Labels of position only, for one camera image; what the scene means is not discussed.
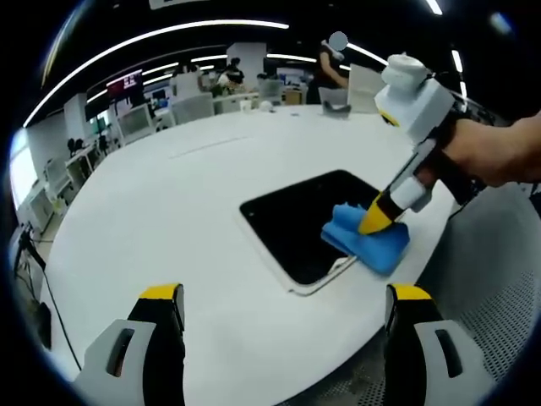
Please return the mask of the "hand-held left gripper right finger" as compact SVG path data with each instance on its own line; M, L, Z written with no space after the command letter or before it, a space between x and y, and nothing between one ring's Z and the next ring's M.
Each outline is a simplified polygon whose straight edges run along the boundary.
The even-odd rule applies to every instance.
M385 291L385 405L479 405L495 385L484 353L416 285Z

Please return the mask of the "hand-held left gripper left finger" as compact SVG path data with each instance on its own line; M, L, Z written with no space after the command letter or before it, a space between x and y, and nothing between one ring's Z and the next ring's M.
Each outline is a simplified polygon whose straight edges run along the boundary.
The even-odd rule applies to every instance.
M184 405L184 290L147 288L86 349L74 387L86 405Z

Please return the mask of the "person's right hand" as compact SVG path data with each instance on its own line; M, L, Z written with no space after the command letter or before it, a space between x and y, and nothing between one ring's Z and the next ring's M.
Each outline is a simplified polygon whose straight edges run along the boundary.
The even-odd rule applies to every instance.
M468 175L488 186L499 187L513 178L514 151L510 130L510 127L459 119L443 152Z

